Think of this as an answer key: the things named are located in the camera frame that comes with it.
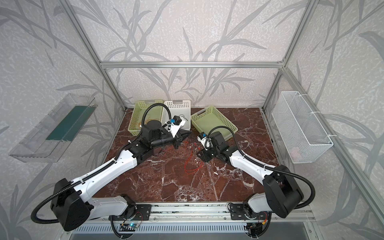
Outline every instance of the wallpaper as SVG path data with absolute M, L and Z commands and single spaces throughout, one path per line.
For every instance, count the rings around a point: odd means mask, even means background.
M 149 99 L 190 99 L 193 106 L 262 106 L 276 73 L 274 68 L 109 69 L 127 106 Z
M 319 5 L 288 63 L 382 197 L 383 23 L 382 0 Z
M 307 0 L 70 0 L 103 61 L 280 61 Z
M 60 224 L 39 225 L 31 211 L 54 184 L 103 162 L 123 117 L 58 2 L 0 2 L 0 239 L 54 239 Z M 23 163 L 9 152 L 68 93 L 94 96 L 95 112 L 57 163 Z M 54 218 L 46 205 L 40 217 Z
M 313 163 L 292 163 L 271 115 L 281 91 L 293 91 L 284 76 L 266 106 L 265 113 L 281 154 L 279 159 L 283 160 L 281 164 L 310 180 L 316 189 L 316 197 L 310 207 L 324 239 L 384 239 L 384 229 L 344 171 L 332 148 Z M 298 184 L 306 199 L 310 195 L 309 187 L 302 181 L 298 181 Z

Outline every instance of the robotic arm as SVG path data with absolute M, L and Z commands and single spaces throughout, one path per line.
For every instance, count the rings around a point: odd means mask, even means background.
M 214 157 L 218 158 L 233 167 L 240 168 L 264 186 L 265 193 L 254 194 L 243 202 L 241 209 L 248 219 L 254 219 L 259 212 L 270 211 L 285 218 L 293 209 L 306 206 L 313 200 L 314 188 L 308 180 L 291 173 L 284 165 L 275 167 L 245 154 L 239 148 L 236 139 L 234 139 L 236 146 L 229 146 L 220 132 L 213 132 L 208 136 L 202 132 L 197 139 L 204 146 L 204 150 L 197 154 L 202 161 L 209 162 Z M 304 195 L 294 177 L 305 179 L 311 187 L 311 196 L 303 204 L 299 204 Z
M 191 131 L 181 129 L 186 120 L 179 116 L 174 116 L 163 126 L 157 120 L 143 124 L 149 109 L 159 105 L 165 107 L 170 116 L 166 105 L 157 103 L 149 107 L 143 115 L 142 129 L 132 142 L 122 147 L 115 158 L 91 172 L 72 181 L 64 178 L 57 182 L 54 194 L 32 211 L 31 219 L 42 224 L 59 222 L 65 231 L 71 231 L 89 219 L 108 215 L 133 217 L 136 214 L 136 205 L 127 195 L 107 198 L 92 196 L 110 181 L 152 156 L 154 148 L 173 145 L 177 149 L 191 134 Z M 57 219 L 38 218 L 38 210 L 51 200 L 50 207 Z

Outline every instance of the white mesh basket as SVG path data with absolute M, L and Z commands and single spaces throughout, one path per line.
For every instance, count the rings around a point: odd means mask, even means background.
M 293 163 L 314 162 L 333 146 L 315 113 L 297 91 L 281 92 L 272 116 Z

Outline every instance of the green basket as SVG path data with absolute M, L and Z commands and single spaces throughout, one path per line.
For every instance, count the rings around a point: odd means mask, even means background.
M 213 106 L 204 108 L 191 115 L 191 121 L 192 125 L 199 131 L 199 133 L 205 132 L 208 134 L 209 131 L 217 126 L 227 126 L 232 129 L 233 132 L 237 132 L 238 130 L 228 118 Z M 225 128 L 219 128 L 217 130 L 223 135 L 226 141 L 232 137 L 231 132 Z
M 154 103 L 163 103 L 163 100 L 145 100 L 145 101 L 137 101 L 135 108 L 133 109 L 133 113 L 131 116 L 131 120 L 129 122 L 128 131 L 133 135 L 137 136 L 141 130 L 141 119 L 143 118 L 144 112 L 150 105 Z M 162 106 L 156 106 L 152 108 L 146 116 L 145 123 L 149 120 L 159 120 L 161 121 L 161 116 L 163 113 Z

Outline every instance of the black mounting plate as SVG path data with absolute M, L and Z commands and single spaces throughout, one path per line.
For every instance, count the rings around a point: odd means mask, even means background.
M 139 211 L 134 218 L 131 220 L 133 221 L 148 221 L 149 220 L 149 215 L 151 214 L 151 204 L 137 204 L 136 205 L 137 210 Z M 113 221 L 124 221 L 123 217 L 118 217 L 118 216 L 112 216 Z
M 245 216 L 244 205 L 243 204 L 228 204 L 229 212 L 231 213 L 231 220 L 249 220 Z M 266 214 L 264 212 L 257 213 L 257 216 L 254 220 L 265 220 Z

